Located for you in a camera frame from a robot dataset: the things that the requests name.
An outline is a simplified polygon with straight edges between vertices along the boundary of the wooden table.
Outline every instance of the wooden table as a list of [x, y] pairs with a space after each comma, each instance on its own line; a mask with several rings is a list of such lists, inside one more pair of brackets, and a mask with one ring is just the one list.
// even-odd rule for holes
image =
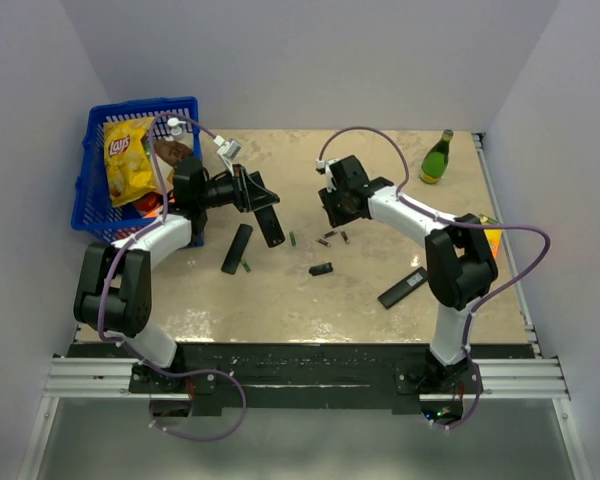
[[[267, 248], [253, 214], [226, 206], [208, 212], [205, 246], [176, 252], [153, 272], [153, 313], [178, 341], [216, 342], [429, 342], [438, 304], [424, 285], [390, 310], [379, 294], [424, 263], [424, 250], [392, 228], [360, 219], [345, 226], [351, 239], [338, 236], [326, 248], [314, 239], [331, 228], [318, 190], [324, 176], [315, 160], [330, 131], [218, 131], [243, 145], [238, 156], [250, 172], [260, 170], [266, 186], [281, 197], [276, 206], [287, 241]], [[387, 131], [405, 152], [412, 179], [405, 192], [453, 214], [493, 216], [487, 187], [471, 134], [456, 132], [450, 164], [435, 186], [418, 178], [422, 158], [440, 132]], [[203, 157], [211, 174], [221, 170], [215, 145], [203, 139]], [[396, 184], [404, 177], [391, 146], [368, 132], [349, 132], [327, 150], [326, 158], [356, 155], [370, 178], [384, 176]], [[240, 223], [254, 227], [244, 258], [251, 273], [239, 267], [227, 275], [220, 266]], [[293, 230], [297, 246], [288, 232]], [[312, 277], [312, 265], [332, 262], [334, 272]], [[497, 263], [496, 285], [511, 278], [504, 249]], [[484, 308], [474, 323], [476, 343], [525, 343], [522, 316], [513, 289]], [[79, 340], [96, 340], [84, 327]]]

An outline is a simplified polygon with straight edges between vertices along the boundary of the yellow chip bag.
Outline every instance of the yellow chip bag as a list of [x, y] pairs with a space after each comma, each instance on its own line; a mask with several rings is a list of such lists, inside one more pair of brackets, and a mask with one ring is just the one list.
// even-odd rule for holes
[[156, 188], [143, 145], [152, 120], [146, 117], [104, 124], [104, 165], [114, 207], [138, 200]]

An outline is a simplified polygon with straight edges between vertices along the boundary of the plastic basket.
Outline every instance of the plastic basket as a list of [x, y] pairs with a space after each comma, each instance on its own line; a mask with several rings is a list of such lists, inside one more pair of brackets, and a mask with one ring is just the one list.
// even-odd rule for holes
[[[105, 122], [119, 122], [130, 118], [152, 117], [162, 112], [175, 112], [198, 120], [198, 101], [194, 97], [151, 98], [133, 100], [113, 105], [100, 105], [89, 112], [87, 133], [82, 141], [84, 157], [80, 176], [76, 180], [76, 199], [71, 214], [71, 227], [91, 233], [98, 240], [111, 243], [124, 238], [139, 228], [148, 225], [153, 219], [140, 216], [131, 204], [114, 208], [109, 197], [107, 173], [104, 167]], [[168, 135], [167, 118], [159, 121], [156, 136]], [[193, 132], [193, 154], [202, 158], [200, 131], [187, 125]], [[194, 246], [203, 245], [201, 234]]]

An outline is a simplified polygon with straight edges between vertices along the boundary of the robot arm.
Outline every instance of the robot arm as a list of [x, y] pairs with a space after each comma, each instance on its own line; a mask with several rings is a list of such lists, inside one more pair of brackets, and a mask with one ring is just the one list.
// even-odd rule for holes
[[440, 302], [428, 353], [429, 377], [443, 383], [465, 360], [463, 330], [469, 308], [488, 293], [498, 268], [483, 231], [448, 226], [437, 219], [462, 223], [479, 223], [479, 219], [470, 214], [455, 218], [404, 195], [434, 219], [416, 212], [398, 200], [392, 182], [382, 177], [370, 180], [354, 156], [319, 160], [317, 171], [326, 175], [327, 186], [318, 194], [332, 227], [358, 218], [378, 220], [425, 248], [429, 287]]
[[[196, 240], [207, 222], [207, 209], [233, 204], [241, 212], [254, 212], [269, 247], [285, 240], [273, 209], [280, 201], [278, 195], [264, 186], [258, 172], [249, 174], [242, 165], [230, 162], [227, 168], [231, 170], [209, 178], [199, 159], [188, 157], [176, 166], [174, 203], [169, 206], [169, 214], [164, 220], [156, 219], [154, 228], [124, 253], [116, 269], [119, 286], [109, 288], [104, 335], [124, 339], [161, 368], [172, 366], [177, 344], [149, 322], [151, 270]], [[87, 247], [73, 308], [79, 322], [97, 330], [105, 277], [117, 252], [128, 241], [122, 238], [111, 245], [93, 243]]]

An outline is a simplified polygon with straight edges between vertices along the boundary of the small green object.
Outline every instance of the small green object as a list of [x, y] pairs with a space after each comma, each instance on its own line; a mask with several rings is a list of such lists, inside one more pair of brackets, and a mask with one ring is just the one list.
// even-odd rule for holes
[[453, 138], [452, 130], [445, 130], [442, 138], [425, 155], [420, 169], [420, 179], [424, 183], [438, 183], [449, 165], [449, 142]]

